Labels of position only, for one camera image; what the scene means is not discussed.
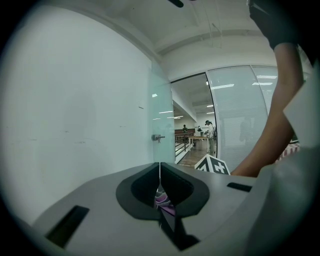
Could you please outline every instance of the railing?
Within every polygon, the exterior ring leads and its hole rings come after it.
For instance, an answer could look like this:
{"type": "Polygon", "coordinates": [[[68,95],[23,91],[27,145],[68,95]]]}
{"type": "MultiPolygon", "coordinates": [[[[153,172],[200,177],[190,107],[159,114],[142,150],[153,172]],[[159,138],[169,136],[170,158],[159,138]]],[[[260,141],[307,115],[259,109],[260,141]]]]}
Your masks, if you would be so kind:
{"type": "Polygon", "coordinates": [[[189,147],[189,136],[193,136],[193,132],[189,133],[177,133],[175,134],[175,157],[179,156],[182,152],[185,152],[189,147]]]}

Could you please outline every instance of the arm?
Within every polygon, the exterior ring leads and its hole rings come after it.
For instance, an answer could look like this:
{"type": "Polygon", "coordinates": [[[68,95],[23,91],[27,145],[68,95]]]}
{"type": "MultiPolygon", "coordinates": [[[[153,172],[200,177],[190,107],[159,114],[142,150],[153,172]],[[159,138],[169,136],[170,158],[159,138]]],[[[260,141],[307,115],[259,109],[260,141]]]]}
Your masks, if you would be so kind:
{"type": "Polygon", "coordinates": [[[297,48],[292,43],[281,43],[274,48],[278,68],[268,119],[250,154],[231,173],[239,176],[258,176],[260,169],[273,164],[285,150],[294,131],[283,110],[303,84],[303,71],[297,48]]]}

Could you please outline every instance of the fabric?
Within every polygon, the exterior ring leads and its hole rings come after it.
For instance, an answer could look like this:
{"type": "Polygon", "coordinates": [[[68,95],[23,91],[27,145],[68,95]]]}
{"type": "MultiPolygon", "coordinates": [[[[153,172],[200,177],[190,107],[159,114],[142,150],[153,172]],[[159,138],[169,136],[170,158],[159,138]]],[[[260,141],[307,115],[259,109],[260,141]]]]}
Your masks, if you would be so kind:
{"type": "Polygon", "coordinates": [[[209,138],[209,153],[215,152],[215,140],[214,137],[209,138]]]}
{"type": "Polygon", "coordinates": [[[214,128],[214,126],[210,123],[209,125],[208,125],[208,134],[209,134],[209,139],[210,138],[213,138],[214,137],[214,130],[215,130],[215,128],[214,128]]]}
{"type": "Polygon", "coordinates": [[[154,199],[155,199],[155,204],[157,206],[161,207],[163,210],[165,210],[166,212],[168,212],[173,216],[176,214],[175,207],[173,206],[170,199],[168,198],[167,193],[165,193],[164,191],[157,191],[155,193],[154,199]]]}
{"type": "Polygon", "coordinates": [[[217,139],[217,128],[216,128],[216,127],[214,127],[213,139],[214,139],[214,140],[217,139]]]}
{"type": "Polygon", "coordinates": [[[250,17],[268,39],[274,50],[281,43],[300,45],[311,64],[319,53],[317,40],[307,31],[316,26],[317,14],[309,3],[293,3],[285,0],[252,0],[250,17]]]}

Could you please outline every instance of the black slot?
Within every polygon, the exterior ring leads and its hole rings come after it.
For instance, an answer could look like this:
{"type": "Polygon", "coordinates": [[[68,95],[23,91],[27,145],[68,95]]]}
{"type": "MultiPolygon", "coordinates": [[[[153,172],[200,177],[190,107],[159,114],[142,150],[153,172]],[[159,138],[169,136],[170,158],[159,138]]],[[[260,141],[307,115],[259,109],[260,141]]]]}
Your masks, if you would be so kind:
{"type": "Polygon", "coordinates": [[[179,218],[197,215],[210,196],[203,181],[164,162],[161,163],[161,185],[175,207],[175,216],[179,218]]]}
{"type": "Polygon", "coordinates": [[[154,205],[159,183],[159,163],[155,162],[121,181],[115,196],[122,209],[132,217],[158,221],[161,215],[154,209],[154,205]]]}
{"type": "Polygon", "coordinates": [[[46,235],[46,238],[64,248],[88,212],[88,208],[76,205],[46,235]]]}
{"type": "Polygon", "coordinates": [[[186,234],[186,231],[182,224],[181,219],[175,218],[173,220],[174,230],[172,230],[172,227],[170,226],[168,219],[166,219],[166,217],[164,216],[164,214],[166,214],[163,212],[164,210],[160,209],[159,211],[161,212],[161,219],[159,222],[159,224],[161,224],[161,230],[168,236],[171,242],[174,243],[174,245],[180,251],[183,251],[191,246],[194,246],[199,242],[199,240],[193,235],[186,234]]]}
{"type": "Polygon", "coordinates": [[[231,182],[226,186],[229,188],[233,188],[233,189],[241,190],[241,191],[245,191],[245,192],[250,192],[250,190],[252,189],[252,186],[243,185],[243,184],[234,183],[234,182],[231,182]]]}

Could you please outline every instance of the sign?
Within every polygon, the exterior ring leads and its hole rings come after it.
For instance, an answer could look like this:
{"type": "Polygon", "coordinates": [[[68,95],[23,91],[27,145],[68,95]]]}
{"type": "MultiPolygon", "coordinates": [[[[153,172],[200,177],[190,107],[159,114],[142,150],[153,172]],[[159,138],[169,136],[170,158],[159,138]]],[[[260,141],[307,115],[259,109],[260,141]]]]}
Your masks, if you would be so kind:
{"type": "Polygon", "coordinates": [[[206,154],[197,162],[194,169],[209,173],[230,175],[226,162],[209,154],[206,154]]]}

